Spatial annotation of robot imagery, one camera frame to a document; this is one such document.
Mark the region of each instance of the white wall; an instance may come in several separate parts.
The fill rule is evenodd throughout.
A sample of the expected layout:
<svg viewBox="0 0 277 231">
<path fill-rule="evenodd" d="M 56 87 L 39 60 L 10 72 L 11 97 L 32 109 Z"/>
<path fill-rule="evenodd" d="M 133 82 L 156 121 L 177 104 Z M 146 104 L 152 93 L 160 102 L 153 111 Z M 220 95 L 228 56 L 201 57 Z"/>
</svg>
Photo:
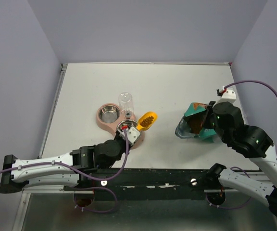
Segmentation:
<svg viewBox="0 0 277 231">
<path fill-rule="evenodd" d="M 266 0 L 28 0 L 63 63 L 230 62 Z"/>
<path fill-rule="evenodd" d="M 0 170 L 3 158 L 36 158 L 60 72 L 26 0 L 0 0 Z M 21 194 L 0 194 L 0 231 L 12 228 Z"/>
<path fill-rule="evenodd" d="M 232 65 L 235 80 L 257 79 L 277 90 L 277 0 L 269 0 Z M 264 86 L 238 87 L 248 121 L 277 140 L 277 100 Z"/>
</svg>

